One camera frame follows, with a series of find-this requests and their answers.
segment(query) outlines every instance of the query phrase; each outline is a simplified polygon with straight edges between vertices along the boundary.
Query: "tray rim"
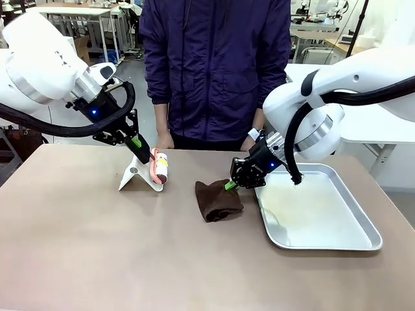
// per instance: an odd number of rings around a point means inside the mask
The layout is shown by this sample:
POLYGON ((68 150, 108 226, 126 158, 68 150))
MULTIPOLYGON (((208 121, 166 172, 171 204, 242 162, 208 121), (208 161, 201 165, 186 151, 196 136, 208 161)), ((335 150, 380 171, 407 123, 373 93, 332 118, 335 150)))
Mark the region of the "tray rim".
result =
MULTIPOLYGON (((327 165, 327 164, 323 164, 323 163, 297 163, 298 165, 305 165, 308 167, 313 167, 313 166, 323 166, 326 167, 328 169, 330 169, 338 178, 338 180, 342 183, 342 186, 347 190, 349 196, 351 199, 353 199, 353 201, 356 203, 357 207, 359 208, 360 212, 363 214, 364 217, 366 217, 367 221, 369 221, 370 225, 373 227, 373 229, 375 230, 377 236, 380 239, 380 243, 379 245, 373 247, 373 248, 362 248, 362 249, 358 249, 358 248, 325 248, 325 247, 321 247, 321 248, 310 248, 310 247, 305 247, 305 246, 287 246, 285 244, 281 244, 279 242, 277 242, 272 235, 270 234, 269 228, 268 228, 268 223, 267 223, 267 217, 265 215, 265 209, 262 206, 261 200, 258 198, 258 188, 255 188, 255 196, 257 198, 258 201, 258 205, 259 205, 259 209, 261 211, 261 215, 262 215, 262 219, 263 219, 263 223, 264 223, 264 227, 265 230, 267 232, 267 235, 269 237, 269 239, 271 240, 272 243, 274 243, 275 245, 277 245, 279 248, 281 249, 292 249, 292 250, 322 250, 322 251, 379 251, 382 247, 383 247, 383 238, 382 235, 380 234, 379 230, 377 230, 376 226, 374 225, 374 223, 370 220, 370 218, 368 217, 368 215, 364 212, 363 208, 361 207, 361 205, 358 203, 358 201, 356 200, 356 198, 353 196, 353 194, 350 192, 349 188, 346 186, 346 184, 343 182, 343 179, 339 176, 339 174, 337 174, 336 170, 327 165)), ((282 168, 281 170, 279 169, 281 168, 278 167, 277 169, 275 169, 274 171, 272 171, 270 174, 286 174, 288 175, 289 173, 285 170, 285 168, 282 168)))

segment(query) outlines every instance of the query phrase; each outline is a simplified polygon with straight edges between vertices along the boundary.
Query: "folded brown towel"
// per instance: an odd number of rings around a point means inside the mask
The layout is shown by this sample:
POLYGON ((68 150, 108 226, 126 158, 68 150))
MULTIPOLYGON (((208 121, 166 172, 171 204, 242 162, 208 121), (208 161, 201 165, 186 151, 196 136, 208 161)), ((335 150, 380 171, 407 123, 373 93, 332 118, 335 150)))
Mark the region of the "folded brown towel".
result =
POLYGON ((228 179, 218 180, 210 185, 201 181, 195 183, 195 192, 200 212, 206 222, 217 222, 229 214, 242 212, 244 206, 236 190, 225 191, 228 179))

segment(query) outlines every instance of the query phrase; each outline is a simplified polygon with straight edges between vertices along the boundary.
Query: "silver baking tray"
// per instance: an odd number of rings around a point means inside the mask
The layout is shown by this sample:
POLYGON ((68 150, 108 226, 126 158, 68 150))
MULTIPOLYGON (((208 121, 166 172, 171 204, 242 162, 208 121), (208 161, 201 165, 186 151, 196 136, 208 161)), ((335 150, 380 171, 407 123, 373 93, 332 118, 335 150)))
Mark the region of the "silver baking tray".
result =
POLYGON ((256 188, 268 236, 285 249, 376 251, 383 240, 338 174, 323 164, 298 163, 294 186, 281 165, 256 188))

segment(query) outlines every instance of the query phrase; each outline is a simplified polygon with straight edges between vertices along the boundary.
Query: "person's hand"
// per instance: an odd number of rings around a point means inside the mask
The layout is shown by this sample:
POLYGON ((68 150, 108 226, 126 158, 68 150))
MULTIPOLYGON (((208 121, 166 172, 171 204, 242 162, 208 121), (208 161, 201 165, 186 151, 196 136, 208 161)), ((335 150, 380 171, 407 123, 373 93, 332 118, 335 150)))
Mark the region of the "person's hand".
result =
POLYGON ((159 149, 174 149, 173 138, 171 138, 170 132, 165 131, 158 134, 157 148, 159 149))
POLYGON ((249 151, 249 149, 251 149, 251 147, 253 145, 255 145, 255 141, 250 136, 248 136, 244 140, 244 142, 243 142, 243 144, 241 146, 241 151, 249 151))

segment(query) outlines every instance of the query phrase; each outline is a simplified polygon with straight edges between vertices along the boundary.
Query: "purple jacket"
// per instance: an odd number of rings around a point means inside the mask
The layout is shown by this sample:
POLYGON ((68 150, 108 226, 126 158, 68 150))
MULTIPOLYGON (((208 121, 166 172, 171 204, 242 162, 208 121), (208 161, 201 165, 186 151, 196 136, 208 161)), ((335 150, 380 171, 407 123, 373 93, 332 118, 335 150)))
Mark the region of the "purple jacket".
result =
POLYGON ((256 109, 285 83, 290 5, 145 0, 140 35, 148 96, 153 104, 170 103, 171 131, 207 141, 247 136, 256 109))

